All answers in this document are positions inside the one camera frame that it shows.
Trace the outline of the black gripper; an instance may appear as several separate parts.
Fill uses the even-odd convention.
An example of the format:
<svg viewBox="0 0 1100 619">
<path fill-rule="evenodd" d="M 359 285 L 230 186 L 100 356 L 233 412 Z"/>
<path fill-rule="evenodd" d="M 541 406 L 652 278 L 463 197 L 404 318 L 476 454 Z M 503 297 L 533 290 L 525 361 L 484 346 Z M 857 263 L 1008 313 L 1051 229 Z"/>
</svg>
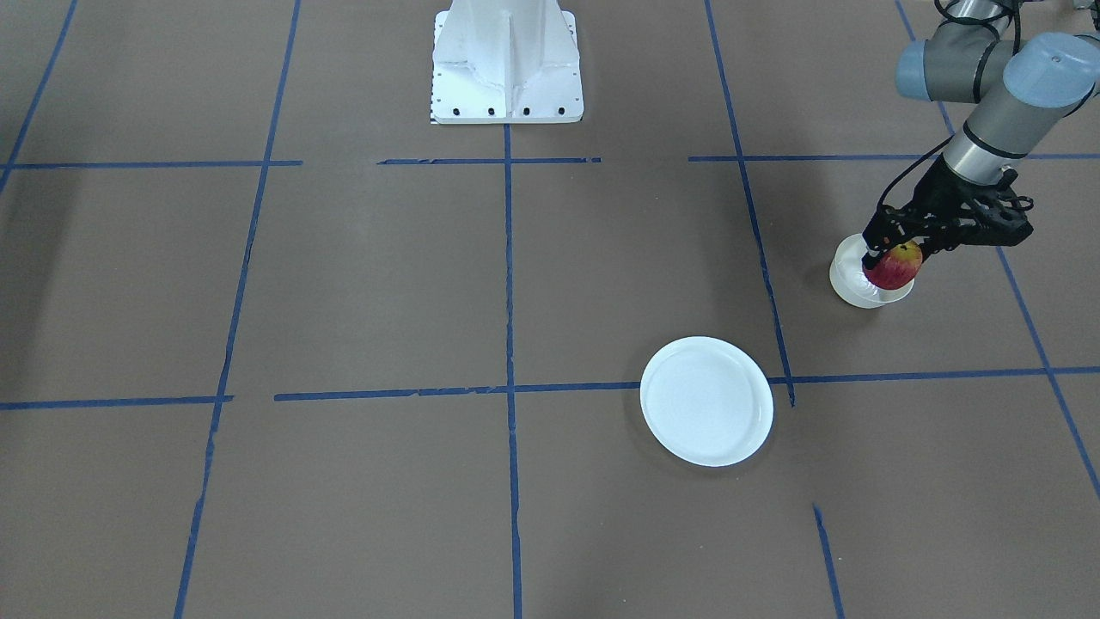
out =
<svg viewBox="0 0 1100 619">
<path fill-rule="evenodd" d="M 923 257 L 950 252 L 963 246 L 974 234 L 974 225 L 955 218 L 963 205 L 963 184 L 967 180 L 952 169 L 938 154 L 928 166 L 913 195 L 902 209 L 879 206 L 864 228 L 864 270 L 875 267 L 881 255 L 905 242 L 919 246 Z"/>
</svg>

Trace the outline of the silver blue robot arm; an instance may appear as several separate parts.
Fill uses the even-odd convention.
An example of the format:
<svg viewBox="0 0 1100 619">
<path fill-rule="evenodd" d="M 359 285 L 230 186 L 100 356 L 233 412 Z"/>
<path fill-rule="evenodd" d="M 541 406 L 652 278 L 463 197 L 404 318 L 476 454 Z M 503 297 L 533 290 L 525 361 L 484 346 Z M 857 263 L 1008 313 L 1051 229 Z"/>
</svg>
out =
<svg viewBox="0 0 1100 619">
<path fill-rule="evenodd" d="M 897 289 L 941 251 L 1013 247 L 1032 235 L 1032 199 L 1013 191 L 1018 161 L 1097 95 L 1097 35 L 1047 32 L 1005 38 L 1018 1 L 938 1 L 941 24 L 897 60 L 897 93 L 916 101 L 971 103 L 927 166 L 906 205 L 880 200 L 864 230 L 861 266 Z"/>
</svg>

